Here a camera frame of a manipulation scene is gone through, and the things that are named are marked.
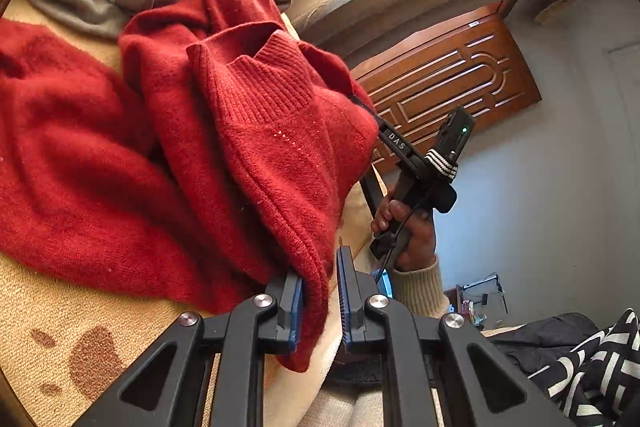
wooden door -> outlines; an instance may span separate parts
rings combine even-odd
[[[428,28],[421,32],[422,43],[409,38],[411,46],[416,44],[410,50],[391,49],[353,70],[380,117],[422,153],[433,146],[445,117],[458,105],[474,117],[477,132],[541,100],[503,20],[488,7],[477,12],[442,23],[446,32],[436,37],[439,31]],[[450,30],[473,14],[484,16]],[[379,172],[388,172],[397,160],[378,142],[372,161]]]

metal screw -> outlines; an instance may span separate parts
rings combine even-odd
[[[461,328],[465,325],[465,317],[463,317],[462,315],[458,315],[457,313],[450,313],[449,315],[444,317],[444,323],[449,328],[454,328],[455,330],[457,330],[458,328]]]
[[[389,304],[389,299],[384,295],[372,295],[369,297],[369,304],[374,308],[385,308]]]
[[[261,293],[260,295],[256,295],[254,297],[254,304],[258,306],[258,308],[266,308],[267,306],[271,306],[273,302],[273,297],[271,295],[267,295],[266,293]]]
[[[198,321],[198,314],[194,312],[184,312],[178,317],[181,326],[193,326]]]

paw print pattern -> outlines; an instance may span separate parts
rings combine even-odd
[[[45,331],[31,330],[31,338],[47,349],[56,347],[56,340]],[[124,370],[111,331],[103,326],[88,330],[76,342],[68,359],[69,378],[75,388],[89,400],[96,400]],[[45,396],[62,393],[54,382],[44,382],[40,392]]]

red knit fabric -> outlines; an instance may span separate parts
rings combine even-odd
[[[291,38],[272,0],[139,14],[120,39],[126,84],[45,28],[0,32],[0,250],[214,313],[293,266],[305,315],[284,362],[306,369],[377,131],[342,61]]]

white wall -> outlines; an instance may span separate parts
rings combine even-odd
[[[533,2],[521,0],[507,24],[543,100],[468,143],[458,202],[436,217],[444,283],[498,271],[505,324],[579,311],[604,325],[627,306],[640,309],[636,151],[622,147],[628,108],[607,54],[639,40],[640,4],[581,0],[542,27]],[[624,161],[612,164],[604,151]]]

